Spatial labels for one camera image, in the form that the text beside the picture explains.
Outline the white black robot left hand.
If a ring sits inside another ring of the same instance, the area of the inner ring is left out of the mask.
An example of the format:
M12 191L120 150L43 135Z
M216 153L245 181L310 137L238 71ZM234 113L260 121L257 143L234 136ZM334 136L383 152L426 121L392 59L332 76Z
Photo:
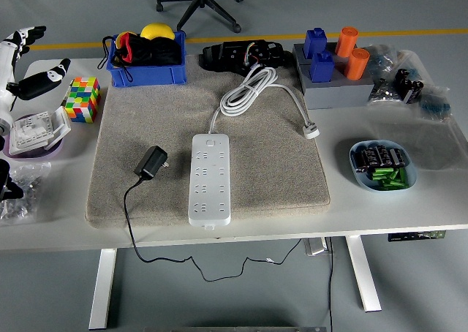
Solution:
M18 29L1 41L1 125L7 130L12 124L11 112L15 100L28 101L58 87L64 79L71 61L60 63L44 72L16 81L15 67L22 55L28 53L30 45L42 38L45 26Z

